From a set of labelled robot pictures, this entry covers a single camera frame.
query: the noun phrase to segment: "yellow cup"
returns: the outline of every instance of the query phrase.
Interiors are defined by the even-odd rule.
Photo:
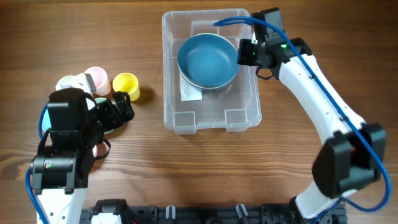
[[[135,75],[124,72],[116,76],[112,83],[114,91],[127,92],[130,101],[134,101],[139,97],[138,79]]]

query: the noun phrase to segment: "plastic bin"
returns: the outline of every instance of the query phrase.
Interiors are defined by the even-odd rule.
[[[261,122],[257,77],[252,67],[241,65],[227,87],[203,91],[202,100],[181,100],[177,52],[185,40],[196,34],[214,33],[238,49],[240,39],[251,39],[251,27],[245,24],[213,27],[214,22],[231,16],[249,13],[245,9],[222,9],[163,15],[164,124],[177,134],[195,134],[197,129],[208,128],[245,131]]]

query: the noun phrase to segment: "wooden floor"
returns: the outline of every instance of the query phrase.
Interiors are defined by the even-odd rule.
[[[40,112],[61,77],[91,66],[105,68],[111,80],[136,74],[146,102],[134,103],[134,120],[110,134],[112,150],[90,174],[86,207],[106,198],[129,205],[259,205],[302,192],[321,144],[280,81],[259,80],[262,121],[245,132],[179,136],[163,122],[162,15],[275,6],[289,36],[307,42],[347,104],[387,131],[390,202],[372,214],[348,206],[349,222],[397,223],[398,2],[373,0],[0,4],[0,223],[35,223],[24,177],[39,143]],[[353,198],[370,207],[383,193],[381,181]]]

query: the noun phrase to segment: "black cable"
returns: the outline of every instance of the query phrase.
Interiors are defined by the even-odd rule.
[[[108,146],[108,151],[105,154],[103,154],[102,156],[96,156],[94,158],[95,160],[104,159],[105,157],[107,157],[109,155],[109,152],[111,151],[111,143],[109,143],[109,141],[106,139],[104,139],[104,142]]]
[[[263,79],[263,80],[268,80],[268,79],[270,79],[270,78],[273,77],[273,75],[268,76],[268,77],[263,77],[262,75],[259,75],[260,69],[261,69],[260,66],[258,66],[258,67],[256,68],[256,76],[257,76],[257,77],[259,77],[259,78],[261,78],[261,79]]]

